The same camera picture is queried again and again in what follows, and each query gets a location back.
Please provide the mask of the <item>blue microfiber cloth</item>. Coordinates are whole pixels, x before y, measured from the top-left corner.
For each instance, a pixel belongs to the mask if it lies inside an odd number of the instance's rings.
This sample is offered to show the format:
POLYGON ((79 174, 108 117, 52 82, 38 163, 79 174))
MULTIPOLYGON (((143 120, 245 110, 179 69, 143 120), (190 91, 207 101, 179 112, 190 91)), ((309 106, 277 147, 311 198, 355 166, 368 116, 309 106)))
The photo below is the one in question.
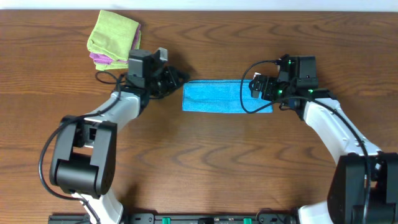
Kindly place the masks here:
POLYGON ((183 86, 182 110, 202 113, 244 114, 266 104, 253 98, 250 80, 192 80, 183 86))

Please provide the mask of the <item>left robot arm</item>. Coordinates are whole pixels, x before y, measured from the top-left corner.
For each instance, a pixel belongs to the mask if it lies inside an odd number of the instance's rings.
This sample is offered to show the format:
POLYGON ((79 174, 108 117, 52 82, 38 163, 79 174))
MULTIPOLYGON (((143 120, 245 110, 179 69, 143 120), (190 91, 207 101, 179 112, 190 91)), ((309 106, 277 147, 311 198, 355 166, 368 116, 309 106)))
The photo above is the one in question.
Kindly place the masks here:
POLYGON ((114 90, 100 107, 62 118, 43 148, 45 152, 55 142, 49 180, 63 191, 57 197, 79 201, 88 212, 89 223, 121 223, 124 208, 111 189, 118 132, 150 100, 169 96, 189 78, 171 66, 123 73, 113 78, 114 90))

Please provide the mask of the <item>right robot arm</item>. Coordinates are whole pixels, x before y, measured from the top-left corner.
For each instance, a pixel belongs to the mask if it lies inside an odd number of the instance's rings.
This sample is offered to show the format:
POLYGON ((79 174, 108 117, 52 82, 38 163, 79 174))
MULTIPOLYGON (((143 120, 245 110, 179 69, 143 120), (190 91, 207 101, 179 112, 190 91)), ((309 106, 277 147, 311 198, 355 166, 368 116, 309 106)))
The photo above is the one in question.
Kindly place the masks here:
POLYGON ((383 152, 343 112, 332 91, 320 88, 314 56, 284 55, 277 77, 255 73, 253 98, 292 110, 320 137, 336 163, 324 202, 297 210, 297 223, 397 223, 397 153, 383 152))

